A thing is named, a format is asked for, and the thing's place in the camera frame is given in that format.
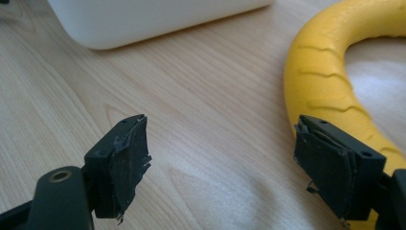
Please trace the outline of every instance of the light wood surface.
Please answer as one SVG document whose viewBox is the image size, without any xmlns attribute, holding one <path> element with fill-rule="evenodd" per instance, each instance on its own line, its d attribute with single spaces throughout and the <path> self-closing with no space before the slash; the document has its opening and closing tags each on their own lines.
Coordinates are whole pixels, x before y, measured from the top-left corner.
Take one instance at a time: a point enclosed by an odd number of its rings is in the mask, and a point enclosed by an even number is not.
<svg viewBox="0 0 406 230">
<path fill-rule="evenodd" d="M 282 92 L 292 39 L 334 2 L 277 0 L 102 52 L 75 43 L 45 0 L 0 6 L 0 212 L 143 113 L 152 167 L 124 223 L 96 229 L 343 229 L 305 191 Z M 405 54 L 404 39 L 379 38 L 347 55 L 360 101 L 404 152 Z"/>
</svg>

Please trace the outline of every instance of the black object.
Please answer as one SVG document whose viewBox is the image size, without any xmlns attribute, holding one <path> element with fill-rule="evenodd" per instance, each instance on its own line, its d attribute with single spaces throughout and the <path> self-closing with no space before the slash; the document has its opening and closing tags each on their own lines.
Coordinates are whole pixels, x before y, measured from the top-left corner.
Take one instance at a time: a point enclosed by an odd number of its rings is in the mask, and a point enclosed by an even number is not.
<svg viewBox="0 0 406 230">
<path fill-rule="evenodd" d="M 98 218 L 123 219 L 149 168 L 147 117 L 120 121 L 85 155 L 85 165 L 43 175 L 33 201 L 0 215 L 0 229 L 93 229 Z"/>
<path fill-rule="evenodd" d="M 295 160 L 316 186 L 308 191 L 339 219 L 365 220 L 373 208 L 376 229 L 406 229 L 406 170 L 390 178 L 385 156 L 326 121 L 301 115 L 295 128 Z"/>
</svg>

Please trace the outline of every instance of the yellow tube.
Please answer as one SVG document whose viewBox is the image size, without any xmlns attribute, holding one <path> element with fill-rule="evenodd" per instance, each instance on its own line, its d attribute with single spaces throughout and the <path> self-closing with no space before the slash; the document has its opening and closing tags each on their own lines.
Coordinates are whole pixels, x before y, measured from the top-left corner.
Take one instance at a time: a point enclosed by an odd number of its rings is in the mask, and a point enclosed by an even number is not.
<svg viewBox="0 0 406 230">
<path fill-rule="evenodd" d="M 290 124 L 299 115 L 324 119 L 387 157 L 385 173 L 406 168 L 401 151 L 386 139 L 352 92 L 345 52 L 360 40 L 406 36 L 406 0 L 345 0 L 308 21 L 293 41 L 285 64 L 284 96 Z M 351 221 L 351 229 L 373 229 Z"/>
</svg>

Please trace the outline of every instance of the white box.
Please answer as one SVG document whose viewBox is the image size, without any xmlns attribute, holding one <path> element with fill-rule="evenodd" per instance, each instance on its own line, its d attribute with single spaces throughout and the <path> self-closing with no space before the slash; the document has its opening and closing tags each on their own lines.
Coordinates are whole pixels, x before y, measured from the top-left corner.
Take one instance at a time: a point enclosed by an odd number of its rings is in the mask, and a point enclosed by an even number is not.
<svg viewBox="0 0 406 230">
<path fill-rule="evenodd" d="M 272 0 L 48 0 L 65 31 L 91 49 L 110 49 L 177 31 Z"/>
</svg>

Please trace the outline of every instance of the table surface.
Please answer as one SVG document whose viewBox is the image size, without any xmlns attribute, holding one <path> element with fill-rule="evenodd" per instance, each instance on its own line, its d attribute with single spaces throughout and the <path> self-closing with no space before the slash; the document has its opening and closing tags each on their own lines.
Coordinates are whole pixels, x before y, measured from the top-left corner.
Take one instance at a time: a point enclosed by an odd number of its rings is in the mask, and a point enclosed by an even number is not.
<svg viewBox="0 0 406 230">
<path fill-rule="evenodd" d="M 121 119 L 148 116 L 152 167 L 117 227 L 342 229 L 292 158 L 282 75 L 295 34 L 336 1 L 277 0 L 110 51 L 81 47 L 45 0 L 0 6 L 0 212 L 36 180 L 83 165 Z M 406 43 L 351 46 L 356 95 L 406 152 Z"/>
</svg>

